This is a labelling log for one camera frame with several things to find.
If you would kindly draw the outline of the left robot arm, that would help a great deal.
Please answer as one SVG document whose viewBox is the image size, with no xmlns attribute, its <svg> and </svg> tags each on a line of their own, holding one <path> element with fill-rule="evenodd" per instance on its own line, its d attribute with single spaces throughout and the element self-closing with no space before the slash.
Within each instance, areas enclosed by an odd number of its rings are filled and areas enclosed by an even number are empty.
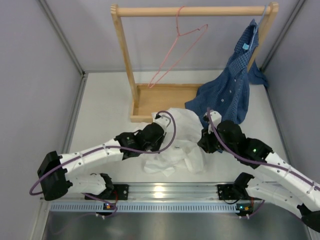
<svg viewBox="0 0 320 240">
<path fill-rule="evenodd" d="M 109 199 L 113 195 L 113 183 L 106 173 L 90 173 L 90 170 L 111 162 L 138 157 L 148 151 L 160 150 L 167 128 L 150 123 L 135 132 L 123 132 L 115 138 L 92 148 L 57 154 L 46 154 L 37 175 L 44 199 L 53 201 L 71 193 L 86 193 Z"/>
</svg>

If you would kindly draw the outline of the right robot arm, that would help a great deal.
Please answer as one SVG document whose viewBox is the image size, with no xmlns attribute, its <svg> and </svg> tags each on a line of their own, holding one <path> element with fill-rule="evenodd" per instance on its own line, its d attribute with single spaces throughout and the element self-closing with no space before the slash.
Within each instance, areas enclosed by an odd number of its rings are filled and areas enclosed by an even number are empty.
<svg viewBox="0 0 320 240">
<path fill-rule="evenodd" d="M 270 146 L 246 137 L 239 125 L 230 120 L 201 131 L 198 146 L 206 153 L 227 152 L 238 162 L 253 169 L 241 173 L 233 182 L 233 194 L 239 199 L 258 198 L 279 206 L 310 229 L 320 230 L 320 185 L 285 162 Z"/>
</svg>

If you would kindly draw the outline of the white shirt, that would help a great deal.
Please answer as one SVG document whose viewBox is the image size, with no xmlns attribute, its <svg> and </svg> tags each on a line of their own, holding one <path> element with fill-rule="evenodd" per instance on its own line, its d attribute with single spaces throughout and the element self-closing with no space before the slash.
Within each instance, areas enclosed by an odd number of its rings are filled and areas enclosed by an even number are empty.
<svg viewBox="0 0 320 240">
<path fill-rule="evenodd" d="M 198 146 L 203 126 L 199 117 L 191 110 L 169 108 L 169 112 L 176 124 L 166 123 L 165 139 L 161 149 L 168 149 L 156 154 L 141 154 L 136 159 L 140 161 L 141 170 L 148 175 L 160 174 L 163 177 L 172 177 L 179 170 L 191 175 L 201 175 L 207 170 L 206 154 Z"/>
</svg>

